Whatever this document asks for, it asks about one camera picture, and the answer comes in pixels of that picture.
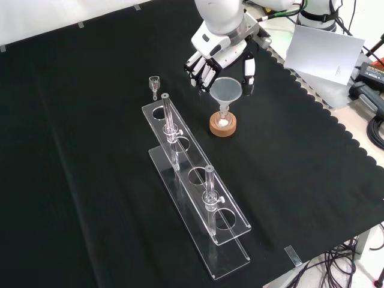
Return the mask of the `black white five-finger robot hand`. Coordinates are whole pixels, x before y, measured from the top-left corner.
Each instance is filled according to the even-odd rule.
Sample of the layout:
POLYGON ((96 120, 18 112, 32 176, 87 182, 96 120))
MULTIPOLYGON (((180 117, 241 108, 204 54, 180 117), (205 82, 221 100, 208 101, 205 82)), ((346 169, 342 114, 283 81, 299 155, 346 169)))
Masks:
POLYGON ((239 41, 232 43, 228 35, 213 34, 203 22, 193 35, 191 42, 196 52, 184 64, 192 86, 209 92, 219 74, 243 57, 243 83, 254 84, 256 63, 251 52, 246 51, 253 35, 247 33, 239 41))

